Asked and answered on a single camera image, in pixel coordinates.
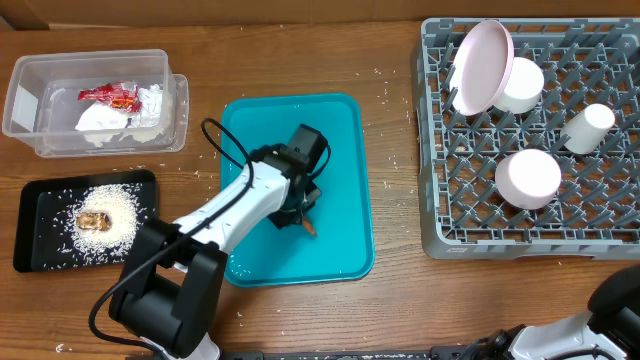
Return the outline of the orange carrot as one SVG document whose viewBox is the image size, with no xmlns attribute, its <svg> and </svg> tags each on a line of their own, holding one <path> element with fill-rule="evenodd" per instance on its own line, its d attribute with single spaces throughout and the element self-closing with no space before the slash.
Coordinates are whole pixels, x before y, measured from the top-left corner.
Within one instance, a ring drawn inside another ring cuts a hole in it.
<svg viewBox="0 0 640 360">
<path fill-rule="evenodd" d="M 316 229 L 314 228 L 313 224 L 311 223 L 311 220 L 305 214 L 301 215 L 301 226 L 312 237 L 317 237 L 318 236 Z"/>
</svg>

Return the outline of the white tissue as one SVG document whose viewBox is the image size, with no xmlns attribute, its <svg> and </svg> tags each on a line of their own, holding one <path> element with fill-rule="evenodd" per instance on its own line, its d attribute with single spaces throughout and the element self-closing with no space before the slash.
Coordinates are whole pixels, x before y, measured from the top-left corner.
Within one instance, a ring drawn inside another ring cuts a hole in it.
<svg viewBox="0 0 640 360">
<path fill-rule="evenodd" d="M 153 84 L 149 88 L 139 90 L 141 109 L 133 117 L 128 119 L 128 128 L 152 127 L 160 121 L 162 111 L 163 91 L 159 84 Z"/>
</svg>

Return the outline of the red snack wrapper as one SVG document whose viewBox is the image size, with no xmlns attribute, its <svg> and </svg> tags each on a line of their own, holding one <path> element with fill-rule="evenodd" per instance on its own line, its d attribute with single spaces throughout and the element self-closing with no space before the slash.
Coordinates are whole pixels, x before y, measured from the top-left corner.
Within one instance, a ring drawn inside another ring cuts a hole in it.
<svg viewBox="0 0 640 360">
<path fill-rule="evenodd" d="M 97 101 L 128 113 L 137 113 L 142 107 L 142 102 L 139 99 L 139 87 L 132 81 L 119 81 L 81 90 L 77 99 Z"/>
</svg>

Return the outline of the brown food scrap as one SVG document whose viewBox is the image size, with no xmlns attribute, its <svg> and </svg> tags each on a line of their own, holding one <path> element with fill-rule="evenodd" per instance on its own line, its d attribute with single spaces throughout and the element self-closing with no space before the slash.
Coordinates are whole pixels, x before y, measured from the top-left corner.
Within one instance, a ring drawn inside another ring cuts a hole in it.
<svg viewBox="0 0 640 360">
<path fill-rule="evenodd" d="M 75 218 L 76 226 L 81 230 L 108 231 L 111 226 L 111 218 L 105 212 L 81 212 Z"/>
</svg>

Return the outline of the large white plate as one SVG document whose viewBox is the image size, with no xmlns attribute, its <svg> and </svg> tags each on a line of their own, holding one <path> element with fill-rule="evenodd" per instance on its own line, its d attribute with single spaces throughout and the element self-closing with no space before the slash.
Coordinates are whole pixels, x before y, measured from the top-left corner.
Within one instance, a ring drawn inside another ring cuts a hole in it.
<svg viewBox="0 0 640 360">
<path fill-rule="evenodd" d="M 484 20 L 464 37 L 454 61 L 449 89 L 457 93 L 452 101 L 463 116 L 482 113 L 502 95 L 514 61 L 514 44 L 509 31 L 497 20 Z"/>
</svg>

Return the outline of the light green bowl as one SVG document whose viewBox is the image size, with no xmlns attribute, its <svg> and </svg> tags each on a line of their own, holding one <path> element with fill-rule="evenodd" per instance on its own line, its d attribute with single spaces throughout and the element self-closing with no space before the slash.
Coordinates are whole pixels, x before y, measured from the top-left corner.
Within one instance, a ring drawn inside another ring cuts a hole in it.
<svg viewBox="0 0 640 360">
<path fill-rule="evenodd" d="M 515 57 L 509 80 L 494 107 L 513 114 L 526 113 L 540 100 L 543 87 L 542 69 L 532 60 Z"/>
</svg>

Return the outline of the white paper cup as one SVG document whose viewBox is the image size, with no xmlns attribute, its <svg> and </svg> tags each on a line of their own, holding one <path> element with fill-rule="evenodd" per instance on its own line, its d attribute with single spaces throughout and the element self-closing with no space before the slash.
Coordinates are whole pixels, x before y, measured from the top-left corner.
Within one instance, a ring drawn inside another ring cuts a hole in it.
<svg viewBox="0 0 640 360">
<path fill-rule="evenodd" d="M 560 131 L 569 140 L 564 147 L 584 155 L 593 152 L 615 124 L 615 114 L 606 105 L 591 104 L 573 117 Z"/>
</svg>

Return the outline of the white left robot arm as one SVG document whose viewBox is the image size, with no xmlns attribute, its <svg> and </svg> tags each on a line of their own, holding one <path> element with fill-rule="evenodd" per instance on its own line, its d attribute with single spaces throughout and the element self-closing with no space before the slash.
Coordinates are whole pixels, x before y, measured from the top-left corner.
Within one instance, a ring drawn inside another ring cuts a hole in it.
<svg viewBox="0 0 640 360">
<path fill-rule="evenodd" d="M 212 200 L 138 230 L 119 280 L 90 311 L 97 338 L 147 349 L 155 359 L 220 357 L 209 328 L 231 253 L 263 219 L 279 229 L 311 226 L 306 214 L 321 195 L 314 181 L 331 148 L 301 124 L 288 143 L 242 155 L 240 174 Z"/>
</svg>

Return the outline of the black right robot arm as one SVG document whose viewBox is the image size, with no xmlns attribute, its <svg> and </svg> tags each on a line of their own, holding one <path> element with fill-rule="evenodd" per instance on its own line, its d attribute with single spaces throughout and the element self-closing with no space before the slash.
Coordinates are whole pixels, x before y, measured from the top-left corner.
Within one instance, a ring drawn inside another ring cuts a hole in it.
<svg viewBox="0 0 640 360">
<path fill-rule="evenodd" d="M 639 267 L 609 276 L 587 310 L 545 326 L 519 325 L 468 345 L 460 359 L 639 359 Z"/>
</svg>

